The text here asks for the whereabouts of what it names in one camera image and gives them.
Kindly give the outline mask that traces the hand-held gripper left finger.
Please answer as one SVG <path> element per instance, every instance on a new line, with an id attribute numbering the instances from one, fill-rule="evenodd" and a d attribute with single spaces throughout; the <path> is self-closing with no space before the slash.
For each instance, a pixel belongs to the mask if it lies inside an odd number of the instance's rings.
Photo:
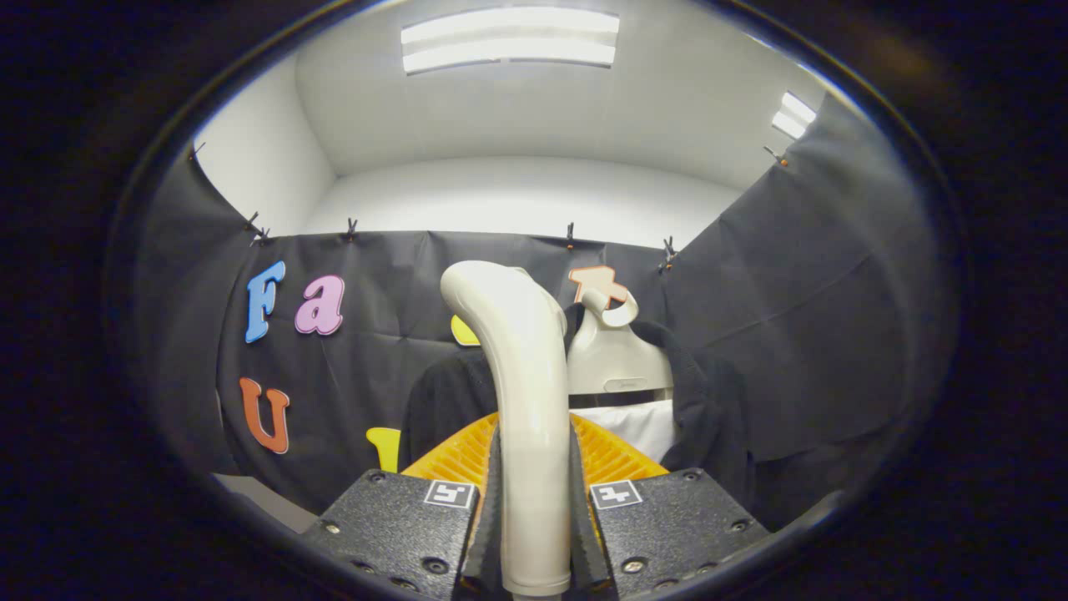
<path id="1" fill-rule="evenodd" d="M 371 469 L 301 539 L 352 572 L 435 600 L 503 600 L 497 414 L 398 474 Z"/>

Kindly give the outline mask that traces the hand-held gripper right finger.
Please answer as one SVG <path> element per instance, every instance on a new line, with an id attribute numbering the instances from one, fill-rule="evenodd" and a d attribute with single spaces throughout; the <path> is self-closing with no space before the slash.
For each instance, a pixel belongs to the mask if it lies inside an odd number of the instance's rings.
<path id="1" fill-rule="evenodd" d="M 712 572 L 768 529 L 698 468 L 670 472 L 572 415 L 572 600 L 637 600 Z"/>

